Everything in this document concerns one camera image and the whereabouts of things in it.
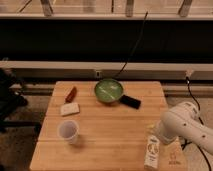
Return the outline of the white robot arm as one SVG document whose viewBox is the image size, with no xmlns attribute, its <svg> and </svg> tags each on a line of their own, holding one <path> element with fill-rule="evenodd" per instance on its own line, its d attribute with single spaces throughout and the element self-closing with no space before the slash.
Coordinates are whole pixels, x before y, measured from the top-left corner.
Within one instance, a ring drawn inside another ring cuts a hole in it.
<svg viewBox="0 0 213 171">
<path fill-rule="evenodd" d="M 154 133 L 163 144 L 172 143 L 181 136 L 213 155 L 213 129 L 196 121 L 198 108 L 191 102 L 182 102 L 166 110 L 154 127 Z"/>
</svg>

